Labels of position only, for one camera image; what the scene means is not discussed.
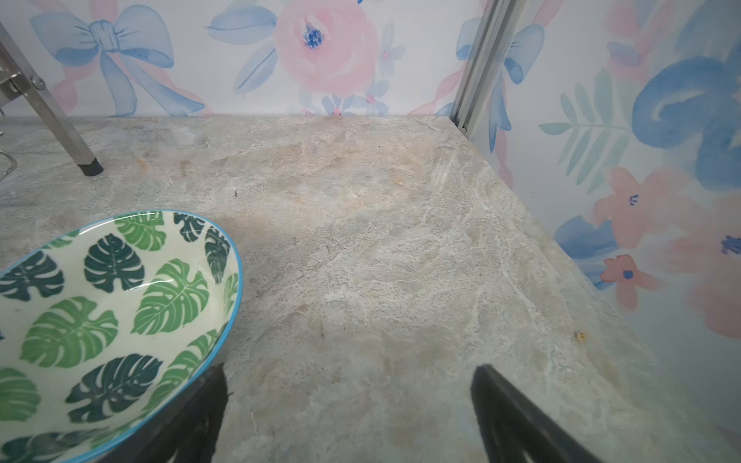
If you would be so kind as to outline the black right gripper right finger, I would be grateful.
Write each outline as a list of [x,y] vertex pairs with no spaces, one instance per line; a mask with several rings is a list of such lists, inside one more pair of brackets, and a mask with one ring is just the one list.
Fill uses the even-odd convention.
[[599,462],[492,366],[476,368],[470,394],[490,462]]

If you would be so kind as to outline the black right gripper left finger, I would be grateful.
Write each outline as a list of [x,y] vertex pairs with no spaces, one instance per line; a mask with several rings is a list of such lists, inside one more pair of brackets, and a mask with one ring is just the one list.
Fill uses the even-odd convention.
[[210,462],[229,400],[222,365],[210,367],[102,462]]

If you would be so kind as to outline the steel wire dish rack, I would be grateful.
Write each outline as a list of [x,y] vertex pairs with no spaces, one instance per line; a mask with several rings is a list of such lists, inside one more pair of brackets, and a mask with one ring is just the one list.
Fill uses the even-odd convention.
[[85,177],[104,169],[30,62],[1,26],[1,107],[24,98]]

